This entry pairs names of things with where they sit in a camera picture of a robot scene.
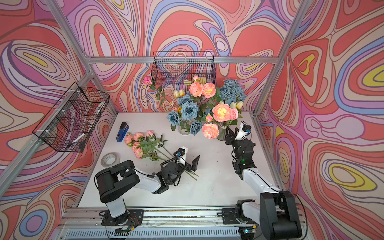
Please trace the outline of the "light pink rose stem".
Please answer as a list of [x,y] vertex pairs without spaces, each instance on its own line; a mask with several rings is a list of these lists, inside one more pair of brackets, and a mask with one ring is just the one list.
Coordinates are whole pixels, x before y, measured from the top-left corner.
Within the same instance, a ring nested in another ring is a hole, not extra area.
[[165,161],[174,157],[173,153],[167,149],[168,140],[163,134],[157,137],[153,131],[148,131],[146,141],[147,152],[154,161]]

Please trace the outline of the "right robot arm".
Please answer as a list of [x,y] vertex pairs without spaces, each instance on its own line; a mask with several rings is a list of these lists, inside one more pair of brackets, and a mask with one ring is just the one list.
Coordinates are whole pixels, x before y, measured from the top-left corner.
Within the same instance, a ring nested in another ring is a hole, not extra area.
[[249,138],[251,128],[246,122],[235,130],[227,128],[225,143],[232,147],[236,175],[251,187],[259,201],[237,201],[230,216],[240,224],[257,224],[267,240],[299,239],[304,234],[294,195],[275,187],[257,169],[253,161],[255,143]]

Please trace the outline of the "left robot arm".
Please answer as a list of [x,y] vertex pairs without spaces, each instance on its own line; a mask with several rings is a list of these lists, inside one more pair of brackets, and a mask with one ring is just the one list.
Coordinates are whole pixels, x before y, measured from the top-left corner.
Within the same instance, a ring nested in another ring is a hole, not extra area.
[[183,173],[194,176],[201,156],[197,156],[189,164],[186,161],[187,153],[187,148],[179,148],[174,152],[173,158],[160,164],[161,170],[158,173],[143,172],[137,169],[131,160],[99,171],[94,182],[101,202],[108,208],[99,213],[103,218],[102,225],[133,228],[140,226],[144,211],[128,210],[123,194],[132,188],[138,188],[159,195],[167,191],[170,186],[178,186]]

